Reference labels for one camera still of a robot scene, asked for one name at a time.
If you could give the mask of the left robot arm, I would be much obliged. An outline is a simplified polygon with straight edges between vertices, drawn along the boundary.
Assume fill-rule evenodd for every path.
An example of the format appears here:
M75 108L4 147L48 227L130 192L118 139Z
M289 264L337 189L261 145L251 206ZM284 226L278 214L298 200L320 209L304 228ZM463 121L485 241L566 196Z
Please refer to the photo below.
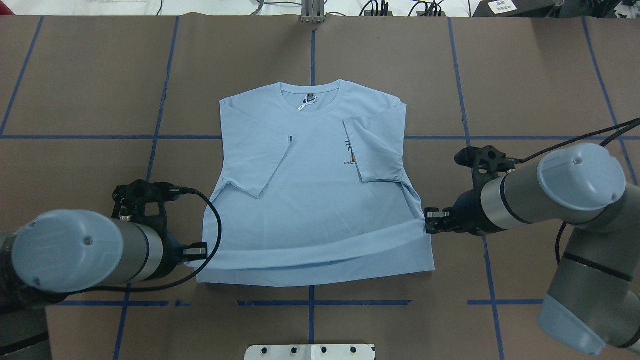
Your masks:
M207 257L206 243L186 246L148 225L91 210L43 213L1 235L1 358L52 358L48 306L83 291L160 280Z

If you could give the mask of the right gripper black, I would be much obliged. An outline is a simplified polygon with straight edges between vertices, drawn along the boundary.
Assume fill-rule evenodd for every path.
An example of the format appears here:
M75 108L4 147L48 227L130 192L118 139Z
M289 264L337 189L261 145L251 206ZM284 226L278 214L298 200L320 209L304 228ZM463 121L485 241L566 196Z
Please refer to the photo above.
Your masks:
M474 190L460 195L451 208L425 207L423 212L425 216L425 232L427 234L466 233L474 236L486 235L486 216L480 196Z

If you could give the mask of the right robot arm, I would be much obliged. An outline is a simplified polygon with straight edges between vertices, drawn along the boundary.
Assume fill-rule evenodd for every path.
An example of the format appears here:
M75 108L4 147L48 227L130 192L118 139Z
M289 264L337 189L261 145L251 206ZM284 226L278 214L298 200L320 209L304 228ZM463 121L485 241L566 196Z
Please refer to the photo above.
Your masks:
M639 353L639 187L617 158L586 142L547 153L517 170L519 160L494 146L455 155L471 168L473 189L448 208L426 208L428 234L486 236L560 220L574 227L542 300L538 326L579 353L607 346Z

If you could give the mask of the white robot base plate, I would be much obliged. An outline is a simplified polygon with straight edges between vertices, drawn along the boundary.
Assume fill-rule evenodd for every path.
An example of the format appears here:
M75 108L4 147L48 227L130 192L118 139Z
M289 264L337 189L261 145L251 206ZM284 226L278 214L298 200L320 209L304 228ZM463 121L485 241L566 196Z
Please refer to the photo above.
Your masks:
M272 344L252 345L245 360L376 360L373 344Z

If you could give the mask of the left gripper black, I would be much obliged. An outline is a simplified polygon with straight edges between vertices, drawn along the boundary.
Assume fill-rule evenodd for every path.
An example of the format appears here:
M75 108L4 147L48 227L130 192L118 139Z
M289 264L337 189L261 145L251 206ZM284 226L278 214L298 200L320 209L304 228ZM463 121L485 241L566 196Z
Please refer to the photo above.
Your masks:
M208 243L192 243L183 246L178 238L168 232L163 239L162 275L171 274L182 262L204 261L208 259Z

